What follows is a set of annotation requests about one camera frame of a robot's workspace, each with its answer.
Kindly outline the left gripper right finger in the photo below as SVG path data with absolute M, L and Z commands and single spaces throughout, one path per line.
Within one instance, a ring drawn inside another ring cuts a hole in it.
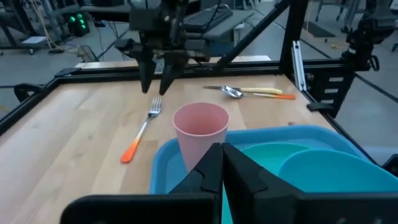
M 223 147 L 223 182 L 233 224 L 295 224 L 302 192 L 229 143 Z

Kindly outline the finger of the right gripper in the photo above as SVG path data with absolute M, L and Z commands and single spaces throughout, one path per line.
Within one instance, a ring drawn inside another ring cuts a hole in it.
M 142 52 L 138 59 L 141 88 L 143 93 L 147 93 L 155 73 L 156 63 L 153 61 L 152 52 Z
M 183 74 L 187 64 L 187 55 L 183 52 L 166 53 L 164 70 L 160 81 L 159 94 L 164 95 L 173 81 Z

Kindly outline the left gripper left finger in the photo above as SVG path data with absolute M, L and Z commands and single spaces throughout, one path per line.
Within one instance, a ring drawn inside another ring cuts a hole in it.
M 219 194 L 223 181 L 223 147 L 213 143 L 198 164 L 169 194 L 206 192 Z

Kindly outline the teal round plate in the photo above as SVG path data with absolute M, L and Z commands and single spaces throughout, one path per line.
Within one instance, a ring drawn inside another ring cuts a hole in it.
M 311 147 L 299 144 L 272 142 L 247 147 L 243 149 L 243 153 L 272 174 L 278 175 L 282 164 L 288 157 L 310 149 Z

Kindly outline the pink plastic cup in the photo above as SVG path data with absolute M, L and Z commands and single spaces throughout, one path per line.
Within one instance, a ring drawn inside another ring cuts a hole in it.
M 213 143 L 224 142 L 229 114 L 216 104 L 196 102 L 180 107 L 172 123 L 185 167 L 191 171 Z

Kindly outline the orange-handled metal fork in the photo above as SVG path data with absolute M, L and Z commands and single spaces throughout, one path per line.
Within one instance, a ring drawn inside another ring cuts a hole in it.
M 158 115 L 161 112 L 161 107 L 162 107 L 162 98 L 160 96 L 154 97 L 152 99 L 152 104 L 151 104 L 150 110 L 147 114 L 147 118 L 144 121 L 144 123 L 142 124 L 139 132 L 137 133 L 137 135 L 136 135 L 135 139 L 133 140 L 133 142 L 131 143 L 131 145 L 121 156 L 121 158 L 120 158 L 121 163 L 127 164 L 133 160 L 136 150 L 139 147 L 140 141 L 142 139 L 142 136 L 143 136 L 148 124 L 150 123 L 150 121 L 152 119 L 158 117 Z

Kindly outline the blue ribbed bowl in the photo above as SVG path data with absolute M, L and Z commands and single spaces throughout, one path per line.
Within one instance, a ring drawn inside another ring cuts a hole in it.
M 297 152 L 277 176 L 308 193 L 398 192 L 398 178 L 357 156 L 339 151 Z

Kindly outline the blue plastic tray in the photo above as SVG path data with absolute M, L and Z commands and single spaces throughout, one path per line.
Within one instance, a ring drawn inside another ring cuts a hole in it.
M 290 142 L 307 147 L 334 149 L 371 161 L 370 157 L 341 134 L 314 125 L 228 131 L 226 141 L 240 150 L 256 144 Z M 167 194 L 187 174 L 178 141 L 175 138 L 171 139 L 162 145 L 154 156 L 149 193 Z

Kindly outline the backlit computer keyboard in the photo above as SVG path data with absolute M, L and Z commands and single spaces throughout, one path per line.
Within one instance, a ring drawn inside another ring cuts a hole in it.
M 220 4 L 186 16 L 183 24 L 187 32 L 205 33 L 232 16 L 229 6 Z

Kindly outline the dark grey keyboard shelf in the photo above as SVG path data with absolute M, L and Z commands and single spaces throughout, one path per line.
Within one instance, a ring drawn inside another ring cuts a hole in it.
M 201 37 L 203 39 L 208 39 L 208 40 L 218 39 L 225 33 L 234 30 L 238 25 L 240 25 L 246 19 L 249 19 L 251 16 L 254 15 L 252 11 L 238 11 L 238 10 L 232 10 L 232 11 L 233 11 L 232 17 L 223 21 L 221 24 L 208 30 L 207 32 L 196 33 L 196 32 L 186 31 L 187 35 L 189 37 L 195 37 L 195 38 Z

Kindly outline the computer with green lights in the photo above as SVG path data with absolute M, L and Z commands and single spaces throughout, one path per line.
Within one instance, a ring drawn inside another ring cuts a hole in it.
M 68 13 L 64 15 L 68 29 L 76 37 L 83 37 L 90 32 L 87 18 L 82 12 Z

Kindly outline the silver aluminium bar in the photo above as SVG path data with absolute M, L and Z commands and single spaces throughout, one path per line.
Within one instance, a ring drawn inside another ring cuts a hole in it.
M 292 42 L 292 62 L 294 70 L 295 86 L 299 91 L 307 91 L 307 83 L 303 66 L 300 42 L 294 40 Z

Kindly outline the black floor stand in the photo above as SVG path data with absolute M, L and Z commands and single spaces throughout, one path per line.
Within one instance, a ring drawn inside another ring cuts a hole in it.
M 396 29 L 392 2 L 393 0 L 366 0 L 366 10 L 357 29 L 347 35 L 348 49 L 341 54 L 341 59 L 355 71 L 380 69 L 379 59 L 373 55 L 373 49 Z

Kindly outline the orange-handled metal spoon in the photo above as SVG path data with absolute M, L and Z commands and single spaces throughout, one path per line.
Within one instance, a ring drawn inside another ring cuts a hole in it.
M 232 98 L 237 98 L 237 99 L 240 99 L 247 94 L 254 95 L 254 96 L 266 97 L 266 98 L 284 99 L 284 100 L 294 100 L 295 99 L 295 95 L 276 95 L 276 94 L 269 94 L 269 93 L 243 93 L 239 90 L 235 90 L 228 86 L 221 86 L 221 91 L 223 93 L 225 93 L 226 95 L 228 95 Z

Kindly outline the yellow-handled table knife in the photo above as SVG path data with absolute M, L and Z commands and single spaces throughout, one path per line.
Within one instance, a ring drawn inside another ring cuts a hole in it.
M 220 89 L 222 86 L 203 86 L 203 87 L 206 89 Z M 283 94 L 282 90 L 278 90 L 275 88 L 237 88 L 237 87 L 230 87 L 230 88 L 243 92 L 265 93 L 265 94 L 275 94 L 275 95 Z

